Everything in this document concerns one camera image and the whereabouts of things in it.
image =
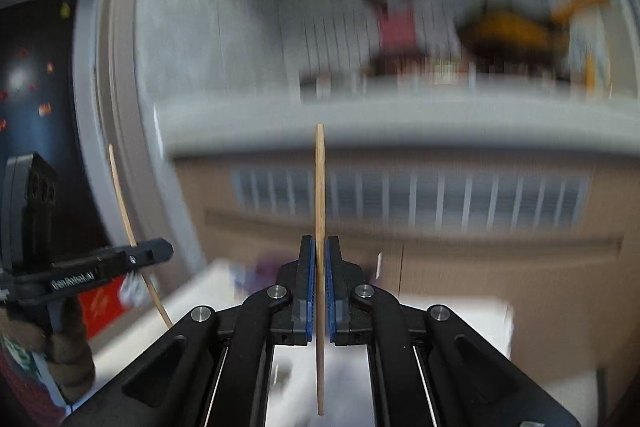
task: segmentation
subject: blue gripper pad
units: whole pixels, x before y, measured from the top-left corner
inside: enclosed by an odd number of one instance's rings
[[[309,248],[309,273],[306,282],[306,341],[314,336],[314,288],[316,284],[316,242]]]
[[[335,342],[335,296],[334,296],[334,276],[331,271],[331,242],[327,241],[324,244],[324,279],[326,284],[326,320],[327,328],[329,331],[329,341]]]

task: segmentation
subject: pink object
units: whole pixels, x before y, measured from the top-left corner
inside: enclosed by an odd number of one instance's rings
[[[416,48],[414,11],[384,14],[378,12],[380,48],[384,52]]]

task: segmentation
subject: wooden skewer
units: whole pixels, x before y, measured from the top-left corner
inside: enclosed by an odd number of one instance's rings
[[[589,93],[596,87],[596,66],[590,50],[587,50],[587,56],[584,59],[584,87]]]
[[[324,415],[324,330],[326,295],[324,293],[324,125],[316,124],[316,386],[318,414]]]
[[[133,229],[131,228],[131,222],[129,220],[129,214],[127,214],[127,207],[124,205],[124,198],[122,197],[122,188],[120,187],[120,177],[118,176],[118,168],[116,167],[116,157],[113,152],[113,144],[109,144],[109,162],[111,163],[111,176],[113,177],[113,187],[116,189],[116,199],[118,200],[118,208],[120,210],[120,217],[122,218],[122,222],[124,224],[124,228],[127,231],[127,238],[129,239],[129,244],[132,247],[137,246],[136,238],[133,236]],[[158,313],[164,320],[167,328],[171,328],[174,324],[171,322],[169,315],[167,314],[164,306],[162,305],[162,301],[160,300],[160,296],[156,291],[156,287],[154,286],[153,281],[142,271],[142,279],[145,281],[146,289],[149,290],[149,295],[151,295],[151,300],[156,305],[156,309]]]

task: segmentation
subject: red object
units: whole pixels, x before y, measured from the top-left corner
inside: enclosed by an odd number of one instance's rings
[[[78,296],[88,339],[100,333],[126,311],[118,299],[118,290],[122,281],[124,281],[124,275],[117,277],[105,286],[89,290]]]
[[[27,375],[4,349],[0,349],[0,373],[30,418],[40,427],[56,427],[65,417],[65,410],[56,407],[49,391]]]
[[[388,52],[416,47],[414,11],[379,14],[380,47]]]
[[[38,106],[38,114],[40,116],[47,116],[48,114],[51,114],[51,104],[49,102],[41,103]]]

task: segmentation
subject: hand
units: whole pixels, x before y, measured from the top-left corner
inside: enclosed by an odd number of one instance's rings
[[[0,307],[0,336],[27,351],[46,355],[49,372],[67,403],[78,401],[91,389],[95,380],[94,359],[78,299],[66,299],[62,331],[48,336],[38,325],[14,318]]]

